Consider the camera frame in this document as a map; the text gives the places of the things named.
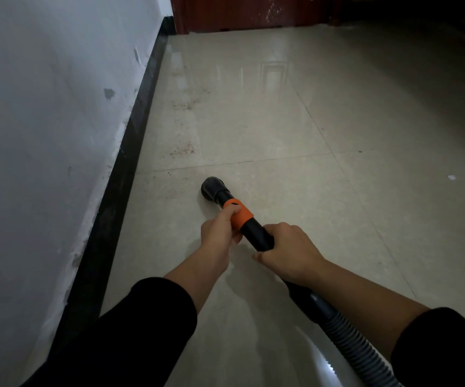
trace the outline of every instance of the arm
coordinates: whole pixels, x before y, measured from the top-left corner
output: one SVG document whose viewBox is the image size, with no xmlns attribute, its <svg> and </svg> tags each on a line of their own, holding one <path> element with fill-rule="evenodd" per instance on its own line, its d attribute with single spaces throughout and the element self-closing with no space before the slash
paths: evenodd
<svg viewBox="0 0 465 387">
<path fill-rule="evenodd" d="M 197 313 L 229 264 L 231 206 L 206 221 L 202 245 L 164 278 L 142 279 L 112 310 L 43 364 L 23 386 L 163 386 L 195 331 Z"/>
<path fill-rule="evenodd" d="M 325 260 L 295 225 L 265 228 L 275 247 L 253 258 L 342 312 L 391 361 L 399 381 L 407 386 L 465 383 L 465 319 L 460 314 L 430 310 Z"/>
</svg>

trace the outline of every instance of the person's left hand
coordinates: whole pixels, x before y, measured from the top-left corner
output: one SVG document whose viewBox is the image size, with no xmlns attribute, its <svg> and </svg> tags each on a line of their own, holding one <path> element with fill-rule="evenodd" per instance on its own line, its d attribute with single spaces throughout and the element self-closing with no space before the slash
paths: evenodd
<svg viewBox="0 0 465 387">
<path fill-rule="evenodd" d="M 243 237 L 231 226 L 231 216 L 240 210 L 239 205 L 228 205 L 201 226 L 201 249 L 219 258 L 223 271 L 229 266 L 229 247 L 239 243 Z"/>
</svg>

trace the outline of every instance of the person's right hand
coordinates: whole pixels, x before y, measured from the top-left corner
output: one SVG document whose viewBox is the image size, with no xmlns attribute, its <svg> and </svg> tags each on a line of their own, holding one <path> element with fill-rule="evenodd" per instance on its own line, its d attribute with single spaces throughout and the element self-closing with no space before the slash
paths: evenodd
<svg viewBox="0 0 465 387">
<path fill-rule="evenodd" d="M 267 224 L 264 228 L 274 237 L 274 249 L 252 258 L 282 279 L 308 286 L 312 272 L 326 262 L 308 235 L 297 225 L 287 223 Z"/>
</svg>

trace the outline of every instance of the person's left arm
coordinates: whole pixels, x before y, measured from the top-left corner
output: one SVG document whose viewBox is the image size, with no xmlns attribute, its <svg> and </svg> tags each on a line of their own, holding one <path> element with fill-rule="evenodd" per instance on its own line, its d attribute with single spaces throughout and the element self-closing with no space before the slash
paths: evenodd
<svg viewBox="0 0 465 387">
<path fill-rule="evenodd" d="M 197 314 L 241 240 L 230 205 L 201 227 L 201 247 L 164 278 L 142 279 L 112 310 L 44 363 L 23 386 L 162 386 L 195 331 Z"/>
</svg>

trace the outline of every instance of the person's right arm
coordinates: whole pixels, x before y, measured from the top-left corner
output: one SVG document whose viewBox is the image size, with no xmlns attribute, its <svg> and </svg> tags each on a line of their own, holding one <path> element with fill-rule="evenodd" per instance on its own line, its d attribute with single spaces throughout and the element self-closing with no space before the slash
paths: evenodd
<svg viewBox="0 0 465 387">
<path fill-rule="evenodd" d="M 430 310 L 327 261 L 300 227 L 280 223 L 265 228 L 275 247 L 254 259 L 342 312 L 391 361 L 403 384 L 465 380 L 465 319 L 460 314 Z"/>
</svg>

